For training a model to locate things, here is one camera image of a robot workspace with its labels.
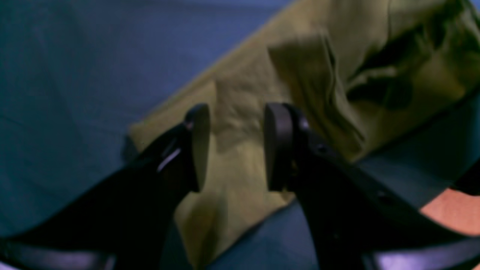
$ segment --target olive green cloth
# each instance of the olive green cloth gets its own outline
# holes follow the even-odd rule
[[[143,150],[191,106],[210,105],[206,184],[175,213],[190,262],[202,268],[293,198],[267,192],[266,102],[296,104],[357,161],[478,84],[477,23],[466,0],[298,0],[135,124]]]

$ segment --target clip jaw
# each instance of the clip jaw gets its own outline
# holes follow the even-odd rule
[[[206,173],[209,110],[193,107],[133,162],[61,212],[0,239],[0,261],[25,270],[154,270],[178,204],[200,192]]]
[[[269,189],[296,194],[320,269],[470,270],[480,237],[466,237],[421,215],[378,181],[345,162],[288,104],[267,104]]]

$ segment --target folded cloth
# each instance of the folded cloth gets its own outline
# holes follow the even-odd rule
[[[203,268],[293,198],[266,189],[266,102],[296,104],[347,160],[364,158],[455,104],[480,80],[480,31],[466,0],[297,0],[134,124],[141,151],[210,105],[204,190],[175,213]]]

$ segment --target blue fabric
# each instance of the blue fabric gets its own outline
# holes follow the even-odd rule
[[[288,2],[0,1],[0,235],[40,223],[125,164],[134,154],[126,139],[131,123]],[[469,125],[475,121],[476,126]],[[473,139],[480,134],[478,123],[467,119],[463,125],[472,135],[467,139],[470,149],[479,149]],[[442,129],[435,134],[442,134]],[[434,159],[427,154],[414,159],[441,143],[439,139],[420,151],[421,141],[410,142],[409,147],[362,166],[391,182],[401,178],[379,166],[405,162],[403,168],[414,168],[415,173],[427,168],[446,179],[462,166],[445,172],[435,170]],[[446,151],[454,151],[450,159],[459,154],[478,156],[455,152],[455,147]],[[165,253],[164,269],[190,268],[174,227]],[[316,268],[312,240],[297,203],[252,229],[209,267]]]

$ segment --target blue cloth surface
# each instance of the blue cloth surface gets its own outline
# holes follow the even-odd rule
[[[130,160],[128,126],[288,2],[0,1],[0,235],[42,222]],[[432,185],[450,180],[480,156],[474,105],[457,127],[469,137],[439,124],[360,165],[386,184],[401,184],[398,172],[405,171],[428,172]],[[445,147],[444,139],[461,143]],[[438,166],[438,156],[455,166]],[[414,193],[428,190],[434,189],[417,186]],[[174,226],[165,254],[163,269],[190,269]],[[253,228],[209,267],[317,268],[297,203]]]

